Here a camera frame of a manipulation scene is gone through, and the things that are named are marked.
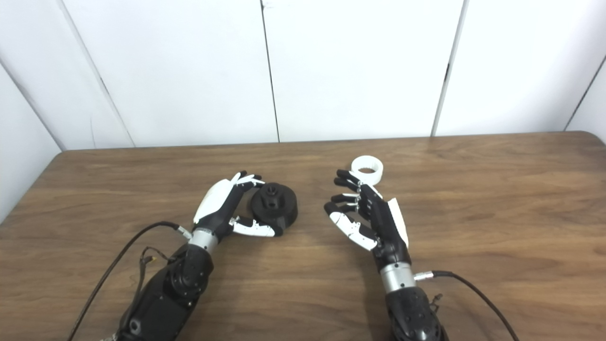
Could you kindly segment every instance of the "black cable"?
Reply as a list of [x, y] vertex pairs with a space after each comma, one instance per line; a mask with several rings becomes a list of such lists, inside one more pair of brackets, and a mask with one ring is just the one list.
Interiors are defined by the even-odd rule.
[[145, 270], [147, 268], [147, 265], [153, 260], [155, 260], [155, 257], [145, 256], [147, 250], [154, 250], [158, 255], [160, 255], [160, 257], [168, 261], [168, 257], [162, 251], [154, 248], [153, 246], [146, 246], [145, 249], [143, 249], [143, 251], [141, 252], [141, 256], [139, 257], [139, 283], [137, 283], [137, 288], [135, 289], [135, 296], [133, 297], [133, 301], [131, 302], [130, 306], [128, 306], [128, 311], [125, 314], [126, 318], [124, 319], [121, 329], [125, 328], [128, 321], [130, 321], [130, 319], [132, 318], [132, 311], [135, 310], [135, 304], [137, 304], [137, 302], [139, 301], [139, 296], [141, 296], [141, 288], [143, 287], [143, 282], [145, 280]]
[[132, 246], [132, 244], [134, 244], [135, 241], [142, 234], [144, 234], [147, 231], [149, 231], [149, 230], [151, 230], [151, 229], [153, 229], [155, 227], [158, 227], [158, 226], [170, 227], [170, 228], [172, 228], [172, 229], [174, 229], [176, 231], [180, 227], [178, 224], [171, 223], [170, 221], [159, 221], [157, 223], [153, 223], [150, 226], [147, 226], [146, 228], [142, 229], [131, 240], [128, 241], [128, 243], [124, 246], [124, 248], [122, 249], [122, 251], [120, 251], [120, 253], [116, 257], [116, 259], [114, 259], [114, 261], [110, 264], [109, 268], [107, 268], [107, 270], [105, 270], [105, 273], [103, 274], [103, 276], [101, 276], [101, 279], [99, 280], [99, 283], [97, 283], [97, 285], [93, 289], [93, 292], [91, 292], [90, 296], [88, 297], [88, 300], [84, 304], [84, 307], [82, 307], [82, 311], [80, 312], [80, 315], [78, 315], [78, 318], [76, 319], [76, 322], [74, 323], [74, 327], [72, 328], [72, 331], [70, 332], [70, 335], [67, 337], [67, 341], [72, 341], [73, 340], [74, 336], [76, 335], [76, 332], [78, 331], [78, 327], [80, 327], [80, 323], [82, 323], [82, 319], [84, 318], [84, 316], [86, 315], [86, 312], [90, 308], [90, 304], [95, 299], [95, 296], [97, 296], [97, 293], [101, 289], [101, 286], [103, 285], [103, 283], [105, 283], [105, 280], [110, 275], [111, 271], [116, 267], [116, 265], [118, 264], [118, 262], [120, 261], [120, 259], [122, 259], [122, 256], [124, 256], [124, 254], [126, 253], [126, 251], [128, 251], [128, 249], [130, 248], [130, 246]]
[[484, 302], [486, 302], [486, 304], [488, 304], [488, 306], [497, 314], [497, 316], [501, 319], [501, 322], [503, 322], [503, 324], [505, 325], [505, 328], [507, 328], [507, 331], [509, 331], [509, 334], [511, 334], [511, 338], [514, 341], [520, 341], [520, 339], [516, 335], [516, 332], [513, 331], [513, 328], [511, 327], [511, 325], [509, 324], [509, 322], [507, 321], [505, 316], [501, 313], [499, 308], [497, 308], [496, 305], [494, 305], [488, 299], [488, 297], [486, 297], [486, 295], [484, 295], [484, 293], [482, 291], [480, 291], [480, 289], [478, 289], [475, 285], [471, 284], [471, 282], [469, 282], [468, 280], [464, 279], [463, 277], [455, 274], [454, 272], [440, 271], [440, 270], [432, 270], [431, 272], [433, 273], [434, 277], [453, 277], [453, 278], [456, 278], [459, 281], [463, 282], [465, 285], [467, 285], [471, 290], [473, 290], [476, 294], [478, 294], [480, 297], [482, 297], [482, 300], [484, 300]]

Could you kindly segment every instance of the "robotic arm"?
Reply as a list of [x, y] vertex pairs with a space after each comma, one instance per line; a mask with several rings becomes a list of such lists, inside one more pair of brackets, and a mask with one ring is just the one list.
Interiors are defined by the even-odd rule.
[[[354, 173], [337, 170], [335, 184], [355, 194], [339, 194], [324, 205], [333, 223], [353, 242], [372, 252], [385, 287], [385, 302], [397, 341], [448, 341], [425, 292], [416, 286], [408, 253], [408, 235], [398, 201], [383, 200]], [[357, 212], [370, 227], [346, 213]]]
[[261, 237], [282, 235], [287, 226], [264, 225], [251, 218], [234, 217], [244, 193], [264, 184], [260, 176], [242, 171], [208, 190], [194, 216], [191, 239], [137, 293], [122, 316], [114, 339], [174, 340], [206, 290], [214, 268], [211, 254], [223, 238], [232, 232]]

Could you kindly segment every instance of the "white wall panel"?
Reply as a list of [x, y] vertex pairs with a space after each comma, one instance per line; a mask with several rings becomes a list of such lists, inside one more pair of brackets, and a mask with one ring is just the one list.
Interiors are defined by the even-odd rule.
[[603, 65], [566, 130], [584, 130], [606, 143], [606, 67]]
[[563, 130], [606, 54], [606, 1], [469, 3], [437, 135]]
[[137, 146], [278, 140], [258, 1], [65, 5]]
[[462, 1], [264, 1], [281, 141], [429, 136]]
[[66, 149], [132, 142], [55, 0], [0, 0], [0, 60]]
[[0, 67], [0, 222], [59, 147]]

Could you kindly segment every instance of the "wooden table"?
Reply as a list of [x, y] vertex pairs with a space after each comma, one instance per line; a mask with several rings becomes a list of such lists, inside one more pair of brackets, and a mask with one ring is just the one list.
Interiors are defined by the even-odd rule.
[[[387, 340], [372, 257], [322, 208], [342, 190], [335, 170], [365, 154], [385, 165], [377, 188], [398, 198], [415, 271], [471, 280], [522, 340], [606, 338], [606, 147], [566, 132], [64, 152], [0, 226], [0, 340], [63, 340], [132, 235], [158, 220], [189, 226], [206, 190], [241, 169], [290, 186], [299, 218], [283, 237], [219, 245], [179, 340]], [[169, 229], [144, 235], [76, 338], [115, 331], [144, 246], [183, 242]], [[467, 287], [421, 286], [444, 294], [438, 315], [452, 341], [509, 339]]]

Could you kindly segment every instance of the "white ring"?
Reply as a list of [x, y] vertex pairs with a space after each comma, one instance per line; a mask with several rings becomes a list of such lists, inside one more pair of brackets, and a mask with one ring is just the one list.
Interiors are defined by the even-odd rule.
[[[360, 172], [362, 168], [369, 168], [374, 172], [362, 173]], [[351, 162], [351, 173], [363, 183], [374, 186], [379, 183], [383, 176], [383, 163], [376, 157], [363, 155]]]

